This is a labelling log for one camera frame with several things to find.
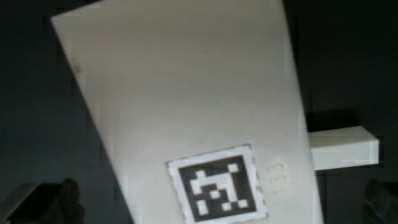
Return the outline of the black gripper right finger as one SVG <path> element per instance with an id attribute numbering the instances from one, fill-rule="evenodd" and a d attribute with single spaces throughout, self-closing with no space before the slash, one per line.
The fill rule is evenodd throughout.
<path id="1" fill-rule="evenodd" d="M 365 190 L 363 224 L 398 224 L 398 182 L 372 179 Z"/>

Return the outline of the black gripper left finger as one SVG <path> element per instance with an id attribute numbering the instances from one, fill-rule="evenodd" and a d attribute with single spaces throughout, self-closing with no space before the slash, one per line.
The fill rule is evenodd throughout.
<path id="1" fill-rule="evenodd" d="M 0 224 L 84 224 L 81 189 L 74 179 L 20 185 L 0 201 Z"/>

